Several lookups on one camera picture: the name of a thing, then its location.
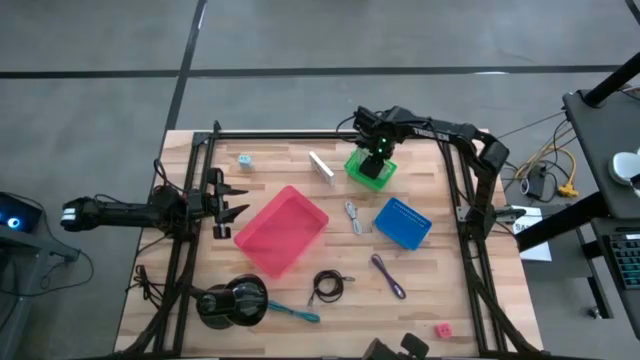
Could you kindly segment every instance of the wooden table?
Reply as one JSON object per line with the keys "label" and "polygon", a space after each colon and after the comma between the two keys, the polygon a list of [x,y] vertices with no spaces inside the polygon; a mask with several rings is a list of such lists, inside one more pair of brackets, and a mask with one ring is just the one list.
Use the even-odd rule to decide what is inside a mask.
{"label": "wooden table", "polygon": [[[184,182],[192,134],[193,131],[169,131],[166,137],[161,159],[169,179],[176,184]],[[376,337],[399,351],[407,332],[427,342],[430,356],[477,354],[447,175],[436,143],[409,140],[398,145],[393,155],[398,170],[379,193],[345,173],[343,164],[353,149],[353,144],[333,139],[216,141],[213,164],[224,171],[227,183],[250,191],[227,198],[231,206],[251,205],[231,225],[233,233],[242,229],[286,185],[293,185],[326,212],[329,225],[291,270],[273,280],[248,260],[233,240],[214,240],[213,221],[206,220],[200,236],[195,286],[208,288],[226,284],[240,274],[254,273],[267,284],[270,299],[305,310],[312,279],[319,271],[337,269],[357,280],[346,283],[344,295],[336,303],[324,304],[316,299],[314,311],[322,319],[320,324],[269,311],[257,326],[212,330],[200,321],[192,300],[183,356],[361,357]],[[312,170],[309,151],[315,151],[335,172],[334,187]],[[240,170],[237,158],[241,153],[251,155],[254,171]],[[197,166],[196,179],[200,178],[201,164]],[[372,225],[391,196],[433,221],[430,234],[417,251],[400,248]],[[364,228],[360,236],[352,231],[344,209],[346,200],[358,207],[358,219]],[[494,205],[504,204],[504,191],[498,182]],[[145,230],[140,246],[160,236],[157,230]],[[508,235],[492,233],[487,245],[500,305],[526,339],[541,349],[515,241]],[[170,249],[171,240],[162,241],[145,250],[136,264],[144,264],[150,279],[162,283]],[[383,275],[371,263],[374,253],[382,257],[389,272],[404,287],[405,300],[391,293]],[[141,290],[130,291],[116,350],[131,344],[154,313],[153,305],[142,299]],[[486,308],[483,319],[487,338],[493,345]],[[169,321],[170,338],[174,320],[175,316]],[[447,340],[439,339],[434,332],[434,326],[443,322],[450,323],[454,333]]]}

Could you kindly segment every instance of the concrete floor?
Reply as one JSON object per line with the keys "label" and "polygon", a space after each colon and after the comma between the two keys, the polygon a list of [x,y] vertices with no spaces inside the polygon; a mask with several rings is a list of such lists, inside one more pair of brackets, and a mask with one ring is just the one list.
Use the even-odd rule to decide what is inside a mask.
{"label": "concrete floor", "polygon": [[[0,71],[180,68],[196,0],[0,0]],[[209,0],[193,69],[356,66],[620,64],[638,51],[622,0]],[[559,111],[567,91],[605,73],[190,79],[178,129],[333,128],[357,105],[402,105],[501,134]],[[61,204],[97,192],[144,201],[176,79],[0,80],[0,187]],[[554,119],[504,139],[526,160]],[[579,145],[576,186],[596,190]],[[528,204],[517,189],[513,204]],[[112,350],[139,230],[72,234],[96,266],[81,288],[37,300],[20,358],[65,359]],[[581,314],[586,281],[530,282],[545,349],[629,359],[640,351],[608,272],[615,319]],[[55,284],[82,279],[77,263]]]}

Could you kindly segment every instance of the blue box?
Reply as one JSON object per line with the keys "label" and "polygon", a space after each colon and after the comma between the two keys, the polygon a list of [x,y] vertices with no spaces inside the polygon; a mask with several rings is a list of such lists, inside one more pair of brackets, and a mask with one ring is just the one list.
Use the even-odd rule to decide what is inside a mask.
{"label": "blue box", "polygon": [[400,246],[416,250],[431,230],[431,221],[392,197],[374,221],[376,227]]}

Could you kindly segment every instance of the red tray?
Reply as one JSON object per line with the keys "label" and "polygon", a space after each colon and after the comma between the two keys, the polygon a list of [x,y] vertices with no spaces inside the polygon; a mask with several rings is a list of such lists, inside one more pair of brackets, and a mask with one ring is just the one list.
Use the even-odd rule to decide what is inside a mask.
{"label": "red tray", "polygon": [[234,238],[267,275],[279,278],[320,235],[329,217],[293,186],[286,186]]}

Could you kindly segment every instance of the desk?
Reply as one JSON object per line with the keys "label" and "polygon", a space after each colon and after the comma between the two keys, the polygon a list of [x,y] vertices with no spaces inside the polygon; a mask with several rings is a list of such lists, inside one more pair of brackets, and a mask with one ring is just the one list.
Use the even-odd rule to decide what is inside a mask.
{"label": "desk", "polygon": [[[193,131],[167,133],[161,160],[169,180],[176,184],[184,180],[192,136]],[[312,279],[318,271],[337,269],[343,275],[354,276],[356,282],[346,283],[344,295],[337,303],[315,302],[314,310],[322,319],[320,324],[309,324],[270,311],[255,327],[234,326],[216,331],[200,321],[192,300],[183,356],[359,358],[376,337],[391,349],[400,350],[400,341],[406,332],[427,342],[430,356],[477,353],[447,175],[435,142],[408,140],[398,146],[393,156],[398,170],[379,193],[372,192],[344,172],[343,164],[354,149],[350,143],[314,139],[217,140],[215,144],[213,165],[224,171],[225,182],[250,191],[246,195],[228,197],[230,206],[251,205],[231,225],[234,234],[289,184],[325,211],[329,224],[292,269],[281,279],[273,280],[254,266],[233,240],[214,240],[213,221],[206,220],[200,236],[195,286],[208,288],[227,283],[240,274],[255,273],[265,281],[270,299],[304,310],[311,294]],[[333,188],[311,168],[309,151],[315,151],[335,172]],[[252,157],[253,172],[240,170],[237,158],[241,153]],[[401,249],[372,225],[374,217],[391,196],[434,223],[431,233],[415,252]],[[346,200],[358,207],[358,219],[364,228],[360,236],[352,232],[351,221],[344,210]],[[505,203],[500,182],[494,203],[496,206]],[[140,246],[161,235],[157,230],[145,230]],[[515,241],[510,236],[496,233],[488,239],[487,245],[500,305],[526,339],[541,349]],[[171,241],[166,240],[138,257],[136,264],[146,266],[151,281],[164,282],[170,249]],[[406,300],[398,300],[391,293],[383,275],[369,260],[373,253],[382,257],[389,272],[404,287]],[[131,344],[154,313],[155,308],[143,300],[140,289],[130,291],[115,350]],[[483,314],[486,333],[491,339],[491,322],[486,309]],[[438,339],[435,335],[433,327],[442,322],[452,325],[454,336],[448,340]],[[173,335],[171,317],[168,335]]]}
{"label": "desk", "polygon": [[[520,249],[524,251],[591,222],[597,235],[595,242],[586,244],[596,250],[591,251],[587,256],[592,259],[603,254],[600,249],[604,248],[603,238],[610,235],[603,231],[604,229],[614,232],[621,226],[632,229],[640,227],[640,199],[635,196],[631,187],[616,183],[608,169],[613,155],[622,151],[636,151],[640,146],[636,137],[638,125],[635,121],[640,114],[640,107],[638,101],[620,92],[609,95],[606,102],[597,108],[585,104],[582,95],[578,92],[565,94],[562,100],[565,104],[567,119],[575,129],[599,191],[520,232],[518,241]],[[616,278],[615,260],[607,256],[605,261],[613,277]],[[612,316],[607,310],[606,296],[602,287],[596,286],[595,283],[590,285],[600,312]],[[640,339],[640,306],[638,306],[640,295],[637,290],[628,291],[624,290],[620,284],[616,283],[616,285],[631,326],[636,337]]]}

